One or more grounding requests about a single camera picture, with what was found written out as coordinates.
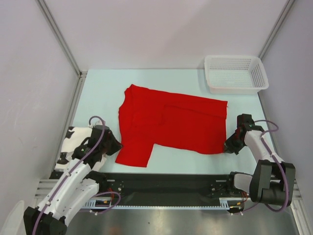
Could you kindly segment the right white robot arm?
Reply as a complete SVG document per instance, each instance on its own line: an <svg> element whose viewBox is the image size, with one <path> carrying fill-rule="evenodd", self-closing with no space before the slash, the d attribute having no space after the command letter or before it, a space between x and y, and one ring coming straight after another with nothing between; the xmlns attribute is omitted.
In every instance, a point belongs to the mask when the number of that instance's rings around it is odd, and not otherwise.
<svg viewBox="0 0 313 235"><path fill-rule="evenodd" d="M264 204L273 212L281 212L292 202L296 169L269 146L266 133L252 115L237 116L237 128L224 142L224 153L237 155L247 147L257 165L252 175L231 172L225 190L230 196L238 196L243 191L249 194L252 202Z"/></svg>

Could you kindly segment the red t shirt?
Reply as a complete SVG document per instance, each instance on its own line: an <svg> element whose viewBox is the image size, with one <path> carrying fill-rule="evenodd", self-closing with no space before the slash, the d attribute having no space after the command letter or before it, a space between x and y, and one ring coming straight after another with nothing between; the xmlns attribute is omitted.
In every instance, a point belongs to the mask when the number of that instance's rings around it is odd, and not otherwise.
<svg viewBox="0 0 313 235"><path fill-rule="evenodd" d="M124 91L118 111L122 149L116 163L147 167L155 144L200 154L221 154L227 101L139 87Z"/></svg>

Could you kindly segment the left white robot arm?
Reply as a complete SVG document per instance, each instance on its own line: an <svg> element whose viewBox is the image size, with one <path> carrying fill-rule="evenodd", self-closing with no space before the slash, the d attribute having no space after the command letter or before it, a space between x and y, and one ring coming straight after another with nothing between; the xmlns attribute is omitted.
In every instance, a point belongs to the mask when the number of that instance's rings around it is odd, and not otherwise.
<svg viewBox="0 0 313 235"><path fill-rule="evenodd" d="M107 126L70 126L56 163L63 174L35 208L25 210L26 234L64 235L71 220L91 198L110 196L120 200L120 194L112 191L107 176L99 170L107 157L121 148Z"/></svg>

